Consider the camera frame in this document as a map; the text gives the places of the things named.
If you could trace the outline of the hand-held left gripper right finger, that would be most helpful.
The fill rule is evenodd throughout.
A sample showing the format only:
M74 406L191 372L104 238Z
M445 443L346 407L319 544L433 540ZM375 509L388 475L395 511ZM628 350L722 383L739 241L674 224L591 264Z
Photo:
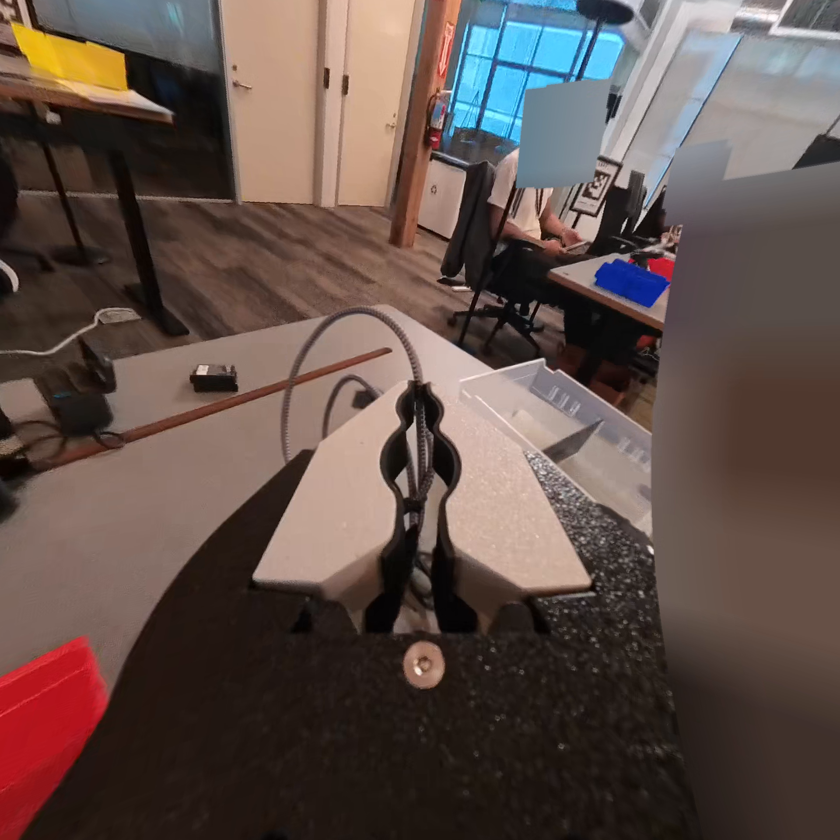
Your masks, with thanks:
M423 387L440 497L430 569L442 634L487 631L502 609L592 588L526 452L489 420Z

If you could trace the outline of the clear plastic bin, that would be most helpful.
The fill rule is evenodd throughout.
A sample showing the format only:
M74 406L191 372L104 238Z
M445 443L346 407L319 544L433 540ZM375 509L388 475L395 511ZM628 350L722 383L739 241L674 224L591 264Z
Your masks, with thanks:
M653 538L652 435L543 360L467 377L459 399Z

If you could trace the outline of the small black battery pack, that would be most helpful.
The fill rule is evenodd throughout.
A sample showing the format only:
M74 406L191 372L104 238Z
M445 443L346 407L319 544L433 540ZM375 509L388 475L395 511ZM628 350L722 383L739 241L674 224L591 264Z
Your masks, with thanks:
M238 373L231 364L198 364L189 382L195 393L238 392Z

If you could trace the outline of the grey work table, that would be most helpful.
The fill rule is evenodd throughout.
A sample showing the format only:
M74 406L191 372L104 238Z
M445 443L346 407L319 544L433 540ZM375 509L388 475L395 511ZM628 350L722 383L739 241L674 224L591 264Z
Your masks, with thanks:
M665 315L669 298L667 290L659 296L651 307L646 308L635 301L618 296L595 284L595 274L602 265L615 260L627 262L629 259L629 255L618 254L595 257L579 263L555 267L549 271L549 277L555 283L579 296L620 312L655 333L662 333L665 328Z

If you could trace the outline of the grey jacket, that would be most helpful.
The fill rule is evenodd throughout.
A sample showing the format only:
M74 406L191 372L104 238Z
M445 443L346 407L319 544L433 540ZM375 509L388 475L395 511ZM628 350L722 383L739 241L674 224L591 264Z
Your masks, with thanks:
M454 233L441 263L438 282L446 286L465 285L474 290L487 272L492 254L488 200L496 168L488 161L467 167Z

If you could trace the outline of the black computer monitor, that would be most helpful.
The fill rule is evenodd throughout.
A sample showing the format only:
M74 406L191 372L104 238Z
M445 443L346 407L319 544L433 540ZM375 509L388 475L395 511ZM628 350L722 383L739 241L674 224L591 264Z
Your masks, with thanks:
M647 189L644 173L631 170L626 186L613 184L605 195L600 226L587 254L591 257L629 253L640 247L634 235Z

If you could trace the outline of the white recycling bin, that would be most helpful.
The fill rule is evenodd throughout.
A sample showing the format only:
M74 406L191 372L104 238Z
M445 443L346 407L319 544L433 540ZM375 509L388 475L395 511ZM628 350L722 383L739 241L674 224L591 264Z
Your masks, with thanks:
M433 152L427 168L417 224L438 237L450 240L457 224L467 163Z

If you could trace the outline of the framed printed tag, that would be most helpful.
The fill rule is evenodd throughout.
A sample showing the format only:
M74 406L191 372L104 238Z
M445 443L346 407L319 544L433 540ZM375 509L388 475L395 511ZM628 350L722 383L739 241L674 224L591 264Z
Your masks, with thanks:
M620 161L599 155L595 163L593 179L582 184L574 196L570 211L579 216L598 217L606 196L612 189L623 168Z

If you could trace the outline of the cream door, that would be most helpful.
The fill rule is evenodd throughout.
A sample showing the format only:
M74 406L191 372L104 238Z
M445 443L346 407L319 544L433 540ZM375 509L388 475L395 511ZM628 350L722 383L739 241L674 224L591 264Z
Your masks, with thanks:
M383 207L412 45L414 1L350 1L337 204Z
M320 4L218 5L236 197L312 204Z

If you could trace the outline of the red fire extinguisher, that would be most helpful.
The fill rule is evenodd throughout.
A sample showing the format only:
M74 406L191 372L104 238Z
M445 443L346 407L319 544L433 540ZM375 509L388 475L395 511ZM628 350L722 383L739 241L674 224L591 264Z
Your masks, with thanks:
M443 139L452 91L439 89L427 102L424 142L431 151L437 151Z

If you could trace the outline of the large paned window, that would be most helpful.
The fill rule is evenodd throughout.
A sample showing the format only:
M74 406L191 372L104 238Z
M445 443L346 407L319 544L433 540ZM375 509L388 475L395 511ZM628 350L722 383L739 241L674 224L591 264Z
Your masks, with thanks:
M499 24L470 23L452 99L453 138L477 130L517 144L526 91L574 81L593 47L585 79L605 79L624 52L625 40L592 24L533 23L505 15Z

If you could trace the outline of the brown desk with black legs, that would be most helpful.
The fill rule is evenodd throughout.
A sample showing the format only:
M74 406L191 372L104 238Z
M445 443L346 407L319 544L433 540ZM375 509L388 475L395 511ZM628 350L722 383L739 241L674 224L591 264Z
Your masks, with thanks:
M167 120L129 108L102 106L67 90L58 81L44 71L31 69L22 59L2 58L2 99L17 104L15 111L2 109L2 137L35 142L40 147L73 238L72 247L54 249L52 258L69 266L97 266L108 260L100 250L87 247L81 238L53 149L69 145L100 152L108 160L139 279L125 286L124 292L164 335L173 338L188 335L186 325L164 304L128 161L129 124L171 128L173 118Z

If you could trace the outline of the white paper sheet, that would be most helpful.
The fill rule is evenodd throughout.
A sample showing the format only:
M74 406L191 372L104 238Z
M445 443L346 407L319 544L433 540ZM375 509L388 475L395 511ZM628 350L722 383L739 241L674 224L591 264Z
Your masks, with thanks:
M131 89L125 91L115 90L72 80L59 80L58 83L63 88L78 96L102 106L124 107L138 110L167 120L172 120L173 118L172 110L153 102Z

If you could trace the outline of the yellow folder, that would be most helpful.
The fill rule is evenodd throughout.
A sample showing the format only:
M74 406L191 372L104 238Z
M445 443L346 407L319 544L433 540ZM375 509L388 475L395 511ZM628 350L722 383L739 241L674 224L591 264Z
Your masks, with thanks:
M123 53L90 41L50 35L19 23L10 27L17 47L32 68L63 81L113 91L130 89Z

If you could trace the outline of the printed tag board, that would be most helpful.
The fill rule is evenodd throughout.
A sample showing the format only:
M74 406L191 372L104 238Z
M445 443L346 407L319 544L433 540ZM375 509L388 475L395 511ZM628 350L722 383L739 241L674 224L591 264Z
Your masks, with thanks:
M32 4L29 1L1 1L1 47L2 50L17 52L17 41L12 24L32 27Z

